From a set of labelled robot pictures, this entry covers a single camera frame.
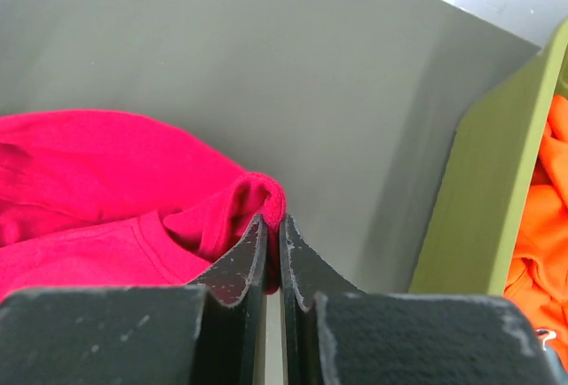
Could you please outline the red t shirt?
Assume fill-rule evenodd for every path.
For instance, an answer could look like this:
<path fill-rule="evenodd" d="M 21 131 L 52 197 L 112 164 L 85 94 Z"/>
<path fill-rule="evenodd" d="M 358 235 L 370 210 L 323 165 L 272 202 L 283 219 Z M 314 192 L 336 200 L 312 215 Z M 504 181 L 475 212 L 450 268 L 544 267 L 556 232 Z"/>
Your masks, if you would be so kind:
<path fill-rule="evenodd" d="M 196 278 L 268 227 L 278 287 L 282 187 L 190 133 L 117 111 L 1 120 L 1 292 L 31 287 L 165 286 Z"/>

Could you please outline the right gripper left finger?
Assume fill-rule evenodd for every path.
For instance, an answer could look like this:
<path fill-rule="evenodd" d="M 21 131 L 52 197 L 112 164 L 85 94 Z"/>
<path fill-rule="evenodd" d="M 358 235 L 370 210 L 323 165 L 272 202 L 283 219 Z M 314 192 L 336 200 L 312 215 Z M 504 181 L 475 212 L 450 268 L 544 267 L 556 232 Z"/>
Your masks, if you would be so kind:
<path fill-rule="evenodd" d="M 1 304 L 4 384 L 255 384 L 268 227 L 176 287 L 36 288 Z"/>

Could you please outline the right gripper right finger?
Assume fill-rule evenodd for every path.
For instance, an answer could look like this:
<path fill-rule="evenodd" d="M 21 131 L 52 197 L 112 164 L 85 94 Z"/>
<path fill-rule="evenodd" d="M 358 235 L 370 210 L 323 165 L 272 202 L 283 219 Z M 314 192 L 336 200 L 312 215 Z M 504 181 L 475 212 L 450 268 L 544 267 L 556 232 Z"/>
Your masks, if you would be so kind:
<path fill-rule="evenodd" d="M 487 295 L 371 295 L 280 224 L 288 384 L 558 384 L 556 353 Z"/>

